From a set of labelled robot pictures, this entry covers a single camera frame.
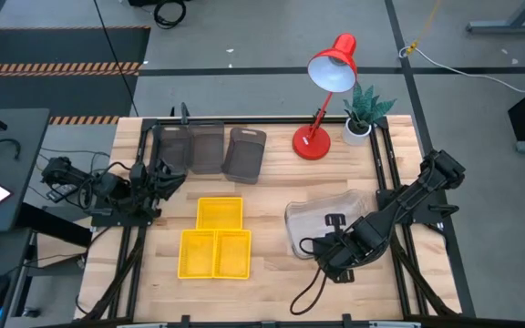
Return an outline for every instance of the white plant pot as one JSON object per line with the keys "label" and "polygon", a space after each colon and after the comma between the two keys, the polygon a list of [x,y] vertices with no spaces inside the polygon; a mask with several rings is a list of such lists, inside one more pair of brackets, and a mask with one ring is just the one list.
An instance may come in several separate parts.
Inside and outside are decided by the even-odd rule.
{"label": "white plant pot", "polygon": [[372,131],[372,125],[368,127],[368,131],[365,134],[356,135],[354,132],[350,130],[350,128],[347,126],[351,118],[348,118],[347,121],[344,124],[344,142],[350,146],[362,146],[365,142],[366,137],[370,134]]}

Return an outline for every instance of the black floor mat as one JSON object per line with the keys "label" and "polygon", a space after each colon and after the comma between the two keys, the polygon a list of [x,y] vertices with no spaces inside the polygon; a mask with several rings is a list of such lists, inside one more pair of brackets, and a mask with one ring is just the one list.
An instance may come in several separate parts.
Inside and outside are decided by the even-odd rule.
{"label": "black floor mat", "polygon": [[[134,92],[149,28],[111,27],[108,35]],[[101,28],[0,29],[0,108],[127,117],[130,96],[114,62]]]}

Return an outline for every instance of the yellow tray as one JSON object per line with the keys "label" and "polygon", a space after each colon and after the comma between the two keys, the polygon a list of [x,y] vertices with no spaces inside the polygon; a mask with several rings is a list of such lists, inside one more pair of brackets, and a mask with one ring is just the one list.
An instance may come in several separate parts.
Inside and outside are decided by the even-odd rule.
{"label": "yellow tray", "polygon": [[178,278],[248,279],[250,231],[183,231]]}
{"label": "yellow tray", "polygon": [[200,198],[196,229],[242,229],[242,198]]}

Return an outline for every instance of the white cable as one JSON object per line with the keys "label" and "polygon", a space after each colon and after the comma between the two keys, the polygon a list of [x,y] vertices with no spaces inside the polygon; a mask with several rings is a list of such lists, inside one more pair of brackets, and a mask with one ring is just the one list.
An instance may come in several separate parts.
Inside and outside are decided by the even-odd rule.
{"label": "white cable", "polygon": [[[406,58],[407,57],[407,49],[409,49],[410,46],[405,46],[403,47],[402,49],[400,49],[400,51],[398,51],[398,57],[399,58]],[[442,64],[439,64],[438,62],[434,61],[433,59],[429,58],[427,55],[425,55],[422,51],[420,51],[419,48],[415,48],[415,50],[422,56],[424,57],[426,60],[428,60],[429,63],[433,64],[434,66],[436,67],[441,67],[441,68],[445,68],[445,69],[448,69],[450,70],[451,72],[455,72],[457,74],[460,74],[462,76],[465,76],[465,77],[481,77],[481,78],[486,78],[486,79],[490,79],[492,81],[495,81],[495,82],[498,82],[500,83],[501,85],[504,85],[506,87],[509,87],[510,89],[514,90],[514,91],[517,91],[517,92],[520,92],[520,93],[525,93],[525,90],[521,90],[521,89],[518,89],[516,87],[513,87],[509,84],[507,84],[506,82],[502,81],[502,80],[499,80],[499,79],[496,79],[495,77],[488,77],[488,76],[484,76],[484,75],[478,75],[478,74],[468,74],[468,73],[465,73],[465,72],[461,72],[459,70],[456,70],[455,68],[451,68],[451,67],[448,67],[448,66],[445,66],[445,65],[442,65]]]}

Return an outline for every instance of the red desk lamp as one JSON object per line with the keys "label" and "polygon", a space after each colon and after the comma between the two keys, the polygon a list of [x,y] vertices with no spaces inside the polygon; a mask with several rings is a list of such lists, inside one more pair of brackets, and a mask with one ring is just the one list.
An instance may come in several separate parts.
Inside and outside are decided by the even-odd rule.
{"label": "red desk lamp", "polygon": [[304,159],[320,159],[329,151],[331,139],[319,126],[334,92],[346,92],[354,87],[356,74],[352,57],[354,51],[354,36],[344,33],[337,37],[331,48],[315,55],[307,65],[309,77],[317,86],[329,93],[317,114],[315,123],[299,128],[293,136],[293,150]]}

